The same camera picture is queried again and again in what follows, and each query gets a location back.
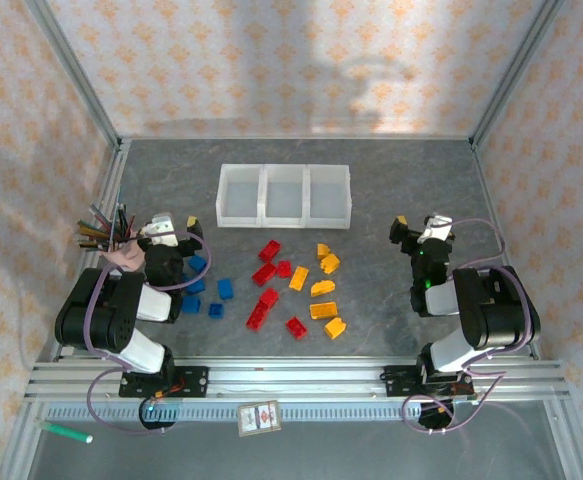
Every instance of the yellow block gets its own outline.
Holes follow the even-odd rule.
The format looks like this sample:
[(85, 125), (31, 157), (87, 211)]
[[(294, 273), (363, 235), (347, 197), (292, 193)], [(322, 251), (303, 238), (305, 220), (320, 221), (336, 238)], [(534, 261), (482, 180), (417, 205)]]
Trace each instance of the yellow block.
[(293, 277), (291, 277), (291, 282), (289, 283), (289, 288), (297, 290), (298, 292), (302, 290), (304, 286), (304, 281), (307, 279), (309, 274), (309, 269), (304, 267), (297, 267)]
[(340, 266), (340, 259), (334, 254), (330, 253), (322, 259), (320, 262), (320, 268), (324, 270), (324, 273), (333, 273)]
[(337, 314), (338, 306), (335, 304), (335, 302), (314, 303), (311, 305), (311, 318), (314, 320), (335, 317)]
[(335, 290), (335, 283), (331, 280), (323, 280), (318, 283), (314, 283), (311, 286), (311, 296), (317, 297), (318, 295), (324, 295)]
[(324, 243), (318, 243), (318, 260), (322, 260), (329, 253), (331, 253), (331, 249), (329, 247), (327, 247)]
[(347, 324), (340, 317), (336, 317), (324, 326), (324, 333), (329, 335), (329, 338), (333, 340), (344, 332), (346, 328)]

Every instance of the white plastic bin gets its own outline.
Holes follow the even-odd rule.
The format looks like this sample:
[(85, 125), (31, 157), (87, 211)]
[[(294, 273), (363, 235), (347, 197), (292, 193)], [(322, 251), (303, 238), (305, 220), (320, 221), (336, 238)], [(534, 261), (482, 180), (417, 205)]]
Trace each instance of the white plastic bin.
[(219, 227), (351, 226), (348, 165), (222, 165)]

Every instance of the small card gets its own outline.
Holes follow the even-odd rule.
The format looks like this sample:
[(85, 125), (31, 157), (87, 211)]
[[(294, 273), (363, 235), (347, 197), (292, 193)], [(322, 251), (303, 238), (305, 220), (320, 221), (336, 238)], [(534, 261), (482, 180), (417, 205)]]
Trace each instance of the small card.
[(280, 405), (275, 400), (238, 407), (238, 430), (240, 436), (280, 430)]

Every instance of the orange patterned backdrop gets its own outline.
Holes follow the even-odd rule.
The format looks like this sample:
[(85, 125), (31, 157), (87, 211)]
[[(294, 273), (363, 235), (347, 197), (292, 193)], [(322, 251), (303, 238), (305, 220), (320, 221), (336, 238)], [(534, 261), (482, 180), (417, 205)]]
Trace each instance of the orange patterned backdrop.
[(482, 148), (515, 265), (583, 420), (583, 0), (565, 2)]
[(75, 281), (75, 221), (107, 145), (21, 0), (0, 0), (0, 463)]
[(542, 0), (52, 0), (123, 136), (475, 129)]

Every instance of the blue block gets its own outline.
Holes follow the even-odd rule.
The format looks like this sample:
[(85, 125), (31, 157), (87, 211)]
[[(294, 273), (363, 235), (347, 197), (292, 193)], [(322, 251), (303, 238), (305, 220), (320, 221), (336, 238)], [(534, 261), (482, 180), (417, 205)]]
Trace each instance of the blue block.
[(224, 305), (221, 303), (212, 303), (209, 305), (209, 316), (217, 319), (224, 317)]
[(231, 279), (223, 278), (222, 280), (218, 280), (218, 292), (220, 293), (220, 298), (222, 300), (233, 298), (233, 285), (231, 285)]
[[(190, 279), (182, 276), (182, 281), (187, 282)], [(187, 292), (189, 295), (195, 295), (196, 293), (204, 292), (204, 278), (201, 278), (195, 283), (192, 283), (188, 287), (184, 287), (184, 291)]]
[(207, 261), (199, 255), (194, 255), (189, 259), (189, 266), (200, 273), (207, 266)]
[(202, 302), (198, 297), (184, 297), (182, 301), (182, 311), (184, 313), (200, 313)]

